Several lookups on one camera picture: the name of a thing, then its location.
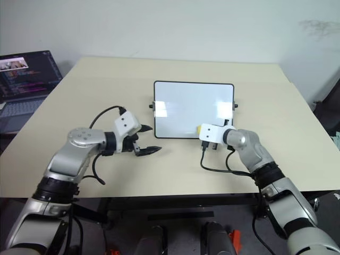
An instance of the table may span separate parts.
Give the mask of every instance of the table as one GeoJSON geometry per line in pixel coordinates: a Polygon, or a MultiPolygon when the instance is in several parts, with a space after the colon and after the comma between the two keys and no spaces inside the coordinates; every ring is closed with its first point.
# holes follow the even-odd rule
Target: table
{"type": "MultiPolygon", "coordinates": [[[[259,134],[284,174],[301,191],[340,188],[340,153],[310,108],[277,64],[163,61],[84,57],[47,97],[0,158],[3,197],[33,194],[53,154],[69,130],[88,127],[103,109],[122,105],[141,123],[153,126],[153,83],[156,80],[232,83],[236,128],[259,134]]],[[[103,115],[95,128],[110,131],[117,112],[103,115]]],[[[156,139],[140,134],[139,145],[161,146],[136,157],[123,153],[101,157],[97,173],[80,184],[80,197],[140,197],[256,192],[247,177],[206,171],[199,166],[199,140],[156,139]]],[[[224,169],[227,151],[206,152],[204,164],[224,169]]],[[[245,171],[237,155],[232,169],[245,171]]]]}

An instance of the cable connector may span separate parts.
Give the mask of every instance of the cable connector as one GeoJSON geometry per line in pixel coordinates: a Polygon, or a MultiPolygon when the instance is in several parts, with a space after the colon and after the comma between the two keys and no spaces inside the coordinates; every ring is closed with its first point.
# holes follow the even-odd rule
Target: cable connector
{"type": "Polygon", "coordinates": [[[208,141],[202,141],[202,151],[206,151],[206,149],[209,147],[208,141]]]}
{"type": "Polygon", "coordinates": [[[123,115],[126,112],[126,109],[123,106],[119,107],[119,115],[123,115]]]}

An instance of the floor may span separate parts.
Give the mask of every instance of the floor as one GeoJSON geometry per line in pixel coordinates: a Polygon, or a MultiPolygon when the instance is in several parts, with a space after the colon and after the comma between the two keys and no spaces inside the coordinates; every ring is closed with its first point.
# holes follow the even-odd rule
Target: floor
{"type": "MultiPolygon", "coordinates": [[[[319,227],[325,230],[340,245],[340,196],[334,195],[340,192],[332,192],[320,198],[320,208],[317,212],[319,227]]],[[[81,199],[80,205],[90,209],[96,209],[99,199],[81,199]]],[[[5,238],[19,214],[23,203],[15,200],[2,199],[1,203],[1,249],[4,247],[5,238]]],[[[157,209],[157,210],[129,210],[113,212],[115,225],[106,231],[108,245],[119,249],[122,255],[134,253],[134,249],[143,232],[150,226],[162,225],[168,229],[168,254],[201,254],[200,231],[207,221],[217,221],[227,230],[237,229],[241,231],[242,249],[240,255],[269,254],[257,241],[252,229],[251,206],[215,206],[203,208],[157,209]],[[148,220],[148,216],[155,214],[187,213],[198,211],[213,211],[214,216],[209,218],[148,220]]],[[[100,225],[82,220],[84,228],[84,255],[103,255],[104,238],[100,225]]],[[[268,219],[257,221],[259,235],[268,243],[277,255],[288,254],[286,241],[280,239],[274,232],[268,219]]],[[[79,230],[73,227],[72,244],[79,241],[79,230]]]]}

